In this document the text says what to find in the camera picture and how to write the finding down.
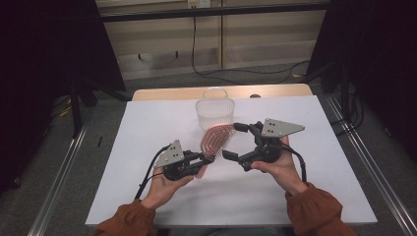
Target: black cable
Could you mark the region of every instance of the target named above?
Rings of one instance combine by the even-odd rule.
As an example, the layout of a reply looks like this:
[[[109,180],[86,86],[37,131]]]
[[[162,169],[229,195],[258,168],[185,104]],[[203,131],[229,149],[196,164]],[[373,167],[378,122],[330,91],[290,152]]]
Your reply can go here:
[[[353,99],[352,102],[356,102],[356,96],[357,96],[357,91],[355,91],[354,99]],[[343,131],[341,131],[339,133],[336,133],[335,134],[336,136],[340,136],[340,135],[343,135],[343,134],[350,133],[352,131],[356,131],[362,125],[363,120],[364,120],[364,105],[363,105],[362,98],[360,96],[358,96],[358,97],[359,97],[358,99],[359,99],[359,104],[360,104],[360,110],[361,111],[359,112],[357,110],[357,108],[355,108],[357,110],[356,111],[357,112],[357,116],[356,116],[355,120],[350,124],[350,127],[347,127],[347,129],[345,129],[345,130],[343,130]]]
[[[161,175],[161,174],[163,174],[163,173],[158,173],[158,174],[154,174],[154,175],[150,176],[150,177],[148,178],[147,182],[148,182],[149,180],[151,180],[153,177],[158,176],[158,175]]]
[[[194,19],[194,34],[193,34],[193,50],[192,50],[192,53],[191,53],[191,67],[193,68],[193,71],[197,75],[199,75],[203,78],[216,79],[216,80],[221,80],[221,81],[229,82],[229,83],[232,83],[232,84],[236,84],[236,85],[239,85],[239,86],[244,86],[244,84],[242,84],[242,83],[230,81],[230,80],[220,78],[220,77],[209,77],[208,75],[200,73],[199,71],[197,71],[195,63],[194,63],[194,51],[195,51],[195,48],[196,48],[196,30],[197,30],[197,27],[196,27],[196,18],[194,17],[193,19]]]
[[[150,174],[150,171],[152,170],[152,168],[153,168],[153,164],[156,162],[156,159],[160,156],[160,154],[163,152],[163,151],[165,151],[165,150],[167,150],[168,148],[169,148],[169,146],[166,146],[166,147],[163,147],[154,157],[153,157],[153,160],[150,162],[150,166],[149,166],[149,168],[148,168],[148,171],[147,171],[147,175],[145,175],[145,178],[144,178],[144,181],[142,181],[142,184],[140,184],[139,185],[139,190],[138,190],[138,193],[135,195],[135,199],[138,199],[138,198],[140,198],[141,197],[141,194],[142,194],[142,192],[144,191],[144,189],[145,189],[145,187],[147,186],[147,183],[148,183],[148,181],[154,176],[154,175],[152,175],[152,176],[150,176],[150,178],[149,178],[149,174]]]
[[[358,119],[358,110],[357,110],[357,106],[356,106],[356,103],[355,103],[355,99],[356,99],[356,92],[353,93],[353,98],[352,98],[352,101],[350,102],[350,108],[349,108],[350,112],[349,112],[348,117],[343,117],[339,120],[331,121],[330,124],[332,126],[336,125],[338,123],[341,123],[341,122],[350,122],[352,120],[353,116],[355,116],[355,121],[353,123],[356,123],[356,121]]]
[[[291,75],[291,72],[295,67],[297,67],[299,65],[302,65],[304,63],[309,63],[310,62],[310,60],[301,61],[301,62],[298,62],[298,63],[292,65],[291,67],[289,67],[287,69],[283,69],[283,70],[280,70],[280,71],[272,71],[272,72],[257,72],[257,71],[250,71],[250,70],[244,70],[244,69],[223,69],[223,70],[215,70],[215,71],[206,72],[206,73],[199,72],[199,71],[197,71],[196,65],[195,65],[197,23],[196,23],[196,18],[193,18],[193,20],[194,20],[194,33],[193,33],[193,48],[192,48],[192,53],[191,53],[191,66],[193,68],[193,71],[201,77],[208,78],[208,79],[222,80],[222,81],[226,81],[226,82],[229,82],[229,83],[232,83],[232,84],[237,84],[237,85],[242,85],[243,86],[244,84],[241,84],[241,83],[238,83],[238,82],[229,81],[227,79],[220,78],[220,77],[209,77],[209,75],[212,75],[212,74],[215,74],[215,73],[220,73],[220,72],[244,72],[244,73],[253,73],[253,74],[261,74],[261,75],[273,75],[273,74],[279,74],[279,73],[289,71],[287,77],[285,79],[283,79],[282,81],[277,83],[277,84],[280,84],[280,83],[289,79],[289,77]]]
[[[362,29],[362,32],[359,32],[358,30],[355,30],[356,32],[357,32],[357,34],[359,35],[359,39],[358,39],[358,41],[357,41],[357,43],[356,43],[356,46],[352,46],[352,44],[353,44],[353,36],[351,36],[350,37],[350,40],[349,40],[349,42],[348,42],[348,44],[347,44],[347,46],[346,46],[346,51],[351,51],[351,53],[350,53],[350,57],[347,57],[346,59],[345,59],[345,61],[346,62],[348,62],[348,63],[350,63],[351,62],[351,60],[352,60],[352,58],[353,58],[353,55],[354,55],[354,53],[356,53],[357,51],[358,51],[358,49],[360,48],[360,46],[361,46],[361,43],[363,42],[363,40],[365,39],[365,35],[366,35],[366,32],[367,32],[367,30],[368,30],[368,27],[369,27],[369,24],[370,24],[370,21],[372,20],[372,16],[373,16],[373,14],[374,14],[374,11],[375,11],[375,7],[376,7],[376,0],[373,0],[373,2],[372,2],[372,5],[371,5],[371,8],[370,8],[370,12],[369,12],[369,15],[367,16],[367,19],[366,19],[366,22],[365,22],[365,25],[364,25],[364,27],[363,27],[363,29]],[[359,101],[360,101],[360,104],[361,104],[361,110],[362,110],[362,112],[361,112],[361,114],[360,114],[360,116],[361,116],[361,118],[359,119],[359,114],[358,114],[358,110],[357,110],[357,107],[356,107],[356,100],[355,100],[355,97],[356,97],[356,95],[357,95],[357,92],[355,91],[355,93],[354,93],[354,98],[353,98],[353,101],[352,101],[352,105],[351,105],[351,109],[354,109],[354,111],[355,111],[355,113],[356,113],[356,117],[355,117],[355,120],[351,123],[351,127],[348,127],[346,130],[344,130],[344,131],[342,131],[342,132],[339,132],[339,133],[337,133],[336,135],[337,136],[339,136],[339,135],[341,135],[341,134],[344,134],[344,133],[349,133],[349,132],[351,132],[351,131],[354,131],[354,130],[356,130],[356,129],[358,129],[361,125],[362,125],[362,122],[363,122],[363,118],[364,118],[364,113],[363,113],[363,103],[362,103],[362,99],[361,98],[359,98]],[[351,120],[351,116],[353,116],[353,111],[351,111],[350,112],[350,117],[349,117],[349,119]],[[341,120],[339,120],[339,121],[334,121],[334,122],[330,122],[332,125],[334,125],[334,124],[336,124],[336,123],[338,123],[338,122],[342,122],[342,121],[345,121],[345,119],[346,119],[346,117],[343,117]]]
[[[283,147],[281,149],[289,151],[290,153],[295,154],[298,157],[298,160],[300,161],[300,167],[301,167],[301,180],[306,183],[307,182],[307,171],[306,171],[306,162],[304,161],[303,156],[301,156],[300,153],[295,151],[292,147],[282,144]]]

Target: white tabletop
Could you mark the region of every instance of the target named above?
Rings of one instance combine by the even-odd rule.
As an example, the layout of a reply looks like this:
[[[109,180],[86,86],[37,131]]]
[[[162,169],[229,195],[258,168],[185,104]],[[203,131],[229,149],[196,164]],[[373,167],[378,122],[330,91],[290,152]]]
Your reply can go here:
[[[377,222],[315,96],[234,100],[235,122],[250,124],[271,118],[305,126],[305,131],[291,135],[289,141],[306,161],[308,181],[343,204],[345,223]],[[162,147],[178,139],[183,149],[200,151],[204,132],[198,124],[195,103],[196,100],[128,103],[87,225],[111,217],[120,205],[134,199],[150,161]],[[254,148],[253,136],[239,132],[226,147],[239,155]],[[236,162],[219,158],[208,167],[203,179],[181,188],[159,208],[154,223],[160,227],[238,227],[289,225],[290,221],[284,191],[270,175],[257,170],[245,172]]]

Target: transparent plastic cup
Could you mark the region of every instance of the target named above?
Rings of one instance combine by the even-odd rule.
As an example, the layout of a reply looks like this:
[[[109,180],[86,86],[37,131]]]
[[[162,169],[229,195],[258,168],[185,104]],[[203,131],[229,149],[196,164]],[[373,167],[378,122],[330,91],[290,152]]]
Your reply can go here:
[[[210,96],[214,91],[221,91],[224,96]],[[197,101],[196,111],[203,130],[215,124],[233,123],[234,101],[228,97],[225,89],[208,88],[203,93],[203,98]]]

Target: metal frame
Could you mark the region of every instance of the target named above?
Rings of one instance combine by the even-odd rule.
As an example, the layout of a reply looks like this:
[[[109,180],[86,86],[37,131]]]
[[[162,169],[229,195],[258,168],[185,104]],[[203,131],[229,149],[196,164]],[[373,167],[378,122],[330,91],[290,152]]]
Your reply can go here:
[[[305,12],[327,10],[330,7],[344,6],[342,3],[314,2],[314,3],[295,3],[295,4],[274,4],[264,6],[245,6],[245,7],[217,7],[217,8],[199,8],[199,9],[181,9],[157,12],[136,12],[121,14],[101,14],[100,20],[104,23],[110,22],[128,22],[157,19],[173,18],[193,18],[193,17],[211,17],[226,15],[244,15],[244,14],[261,14],[261,13],[278,13],[278,12]]]

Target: finger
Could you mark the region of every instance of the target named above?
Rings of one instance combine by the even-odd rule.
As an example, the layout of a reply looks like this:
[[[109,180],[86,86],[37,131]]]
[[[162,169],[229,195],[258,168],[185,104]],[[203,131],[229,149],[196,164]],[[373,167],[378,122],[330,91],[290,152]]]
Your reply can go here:
[[[182,178],[180,180],[175,181],[174,182],[174,185],[177,188],[181,188],[181,187],[187,185],[188,183],[190,183],[192,180],[194,180],[194,176],[189,175],[189,176],[186,176],[186,177],[184,177],[184,178]]]
[[[286,144],[286,145],[288,145],[288,146],[289,146],[288,136],[284,136],[284,137],[282,137],[282,138],[281,138],[281,141],[282,141],[282,143],[283,143],[283,144]]]
[[[201,179],[203,178],[203,175],[205,175],[206,169],[208,168],[208,165],[204,165],[200,170],[199,173],[197,175],[195,175],[194,177],[196,179]]]
[[[269,174],[272,171],[272,166],[270,164],[268,164],[268,163],[263,162],[263,161],[254,161],[251,164],[251,167],[253,169],[261,170],[261,171],[267,172]]]
[[[160,173],[162,173],[162,167],[154,168],[154,170],[153,170],[154,175],[155,174],[160,174]]]

